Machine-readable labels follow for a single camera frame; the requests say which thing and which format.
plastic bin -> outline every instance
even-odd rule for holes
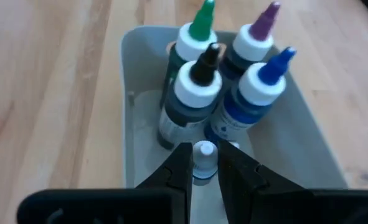
[[[175,41],[177,27],[142,26],[121,41],[123,90],[122,152],[126,187],[136,187],[170,154],[156,140],[158,106],[167,67],[168,43]],[[235,33],[217,32],[219,42],[229,44]],[[271,49],[267,58],[276,54]],[[272,110],[243,133],[241,150],[275,172],[308,188],[346,188],[336,161],[294,83],[286,74],[287,89]],[[202,130],[191,142],[204,139]],[[192,189],[191,223],[227,223],[218,177]]]

dropper bottle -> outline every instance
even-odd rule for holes
[[[253,24],[243,25],[232,45],[227,47],[219,70],[225,93],[253,63],[261,62],[273,46],[271,30],[281,4],[272,2]]]
[[[163,107],[168,88],[174,83],[181,66],[186,62],[197,60],[209,44],[217,42],[217,35],[212,30],[213,13],[214,0],[205,0],[194,21],[179,29],[177,42],[171,47],[169,54],[160,108]]]
[[[206,139],[238,141],[240,133],[264,117],[286,88],[284,74],[295,53],[294,48],[288,47],[267,63],[251,65],[239,82],[225,93],[211,116],[204,129]]]
[[[166,94],[159,120],[158,142],[172,149],[191,133],[196,133],[210,116],[222,86],[217,71],[220,47],[209,45],[197,61],[185,63]]]

blue bottle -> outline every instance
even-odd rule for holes
[[[285,90],[283,75],[295,53],[294,48],[288,47],[268,63],[251,65],[239,82],[224,95],[205,126],[205,137],[212,142],[221,139],[237,141],[238,133],[259,121]]]

black nozzle cap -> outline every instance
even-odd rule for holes
[[[199,56],[190,71],[191,80],[200,86],[209,86],[214,79],[214,71],[219,65],[220,46],[211,43],[207,50]]]

wooden table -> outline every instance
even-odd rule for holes
[[[215,29],[267,6],[216,0]],[[45,188],[121,186],[121,36],[182,25],[202,0],[0,0],[0,223]],[[274,35],[349,185],[368,188],[368,11],[358,0],[282,0]]]

